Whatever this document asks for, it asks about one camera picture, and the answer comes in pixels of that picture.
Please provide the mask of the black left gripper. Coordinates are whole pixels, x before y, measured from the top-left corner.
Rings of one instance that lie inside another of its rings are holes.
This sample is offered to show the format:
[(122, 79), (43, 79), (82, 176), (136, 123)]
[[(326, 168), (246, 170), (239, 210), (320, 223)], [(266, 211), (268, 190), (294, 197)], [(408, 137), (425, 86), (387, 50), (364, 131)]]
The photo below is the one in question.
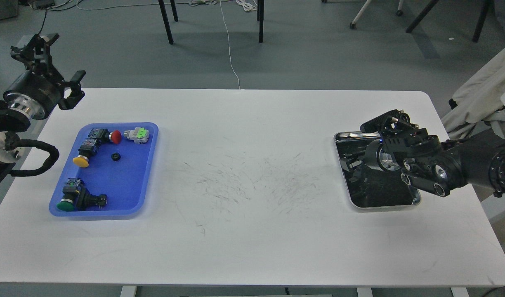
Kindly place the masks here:
[[(11, 108), (18, 105), (29, 109), (29, 117), (45, 120), (58, 105), (61, 110), (72, 110), (84, 98), (81, 81), (85, 70), (78, 70), (69, 81), (51, 82), (41, 75), (52, 75), (53, 66), (50, 47), (60, 38), (57, 33), (24, 35), (17, 46), (11, 46), (11, 58), (21, 62), (26, 71), (3, 93), (3, 100)], [(63, 97), (65, 90), (70, 94)]]

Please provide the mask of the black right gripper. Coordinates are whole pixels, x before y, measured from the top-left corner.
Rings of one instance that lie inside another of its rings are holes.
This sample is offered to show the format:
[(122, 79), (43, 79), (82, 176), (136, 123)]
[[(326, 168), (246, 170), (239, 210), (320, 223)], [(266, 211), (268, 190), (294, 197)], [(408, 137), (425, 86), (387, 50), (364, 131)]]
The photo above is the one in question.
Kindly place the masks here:
[(373, 140), (365, 151), (354, 153), (339, 151), (340, 166), (343, 170), (354, 170), (351, 177), (351, 184), (364, 184), (367, 181), (368, 168), (382, 171), (395, 172), (400, 170), (400, 166), (393, 160), (392, 156), (385, 150), (380, 139)]

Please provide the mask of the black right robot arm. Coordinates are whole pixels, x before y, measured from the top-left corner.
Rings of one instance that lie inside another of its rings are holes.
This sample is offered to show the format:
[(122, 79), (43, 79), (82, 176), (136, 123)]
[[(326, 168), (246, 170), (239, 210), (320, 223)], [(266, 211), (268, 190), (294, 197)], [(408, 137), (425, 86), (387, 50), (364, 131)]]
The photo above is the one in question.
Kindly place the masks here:
[(447, 197), (468, 184), (505, 194), (505, 140), (465, 138), (439, 141), (426, 129), (401, 120), (366, 123), (360, 132), (337, 133), (340, 166), (350, 195), (386, 205), (419, 201), (418, 191)]

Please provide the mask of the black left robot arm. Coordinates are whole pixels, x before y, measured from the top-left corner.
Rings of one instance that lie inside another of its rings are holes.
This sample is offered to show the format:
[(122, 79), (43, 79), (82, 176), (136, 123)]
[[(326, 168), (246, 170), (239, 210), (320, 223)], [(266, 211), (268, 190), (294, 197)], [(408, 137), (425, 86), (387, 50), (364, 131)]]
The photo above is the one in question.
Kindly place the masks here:
[[(55, 107), (71, 110), (85, 93), (81, 80), (85, 70), (78, 70), (69, 80), (64, 79), (52, 62), (51, 45), (58, 40), (57, 33), (25, 35), (10, 55), (26, 68), (0, 99), (0, 183), (7, 175), (33, 177), (52, 168), (59, 151), (51, 144), (33, 139), (21, 139), (32, 120), (45, 120)], [(16, 170), (20, 150), (35, 147), (49, 155), (41, 167), (34, 170)]]

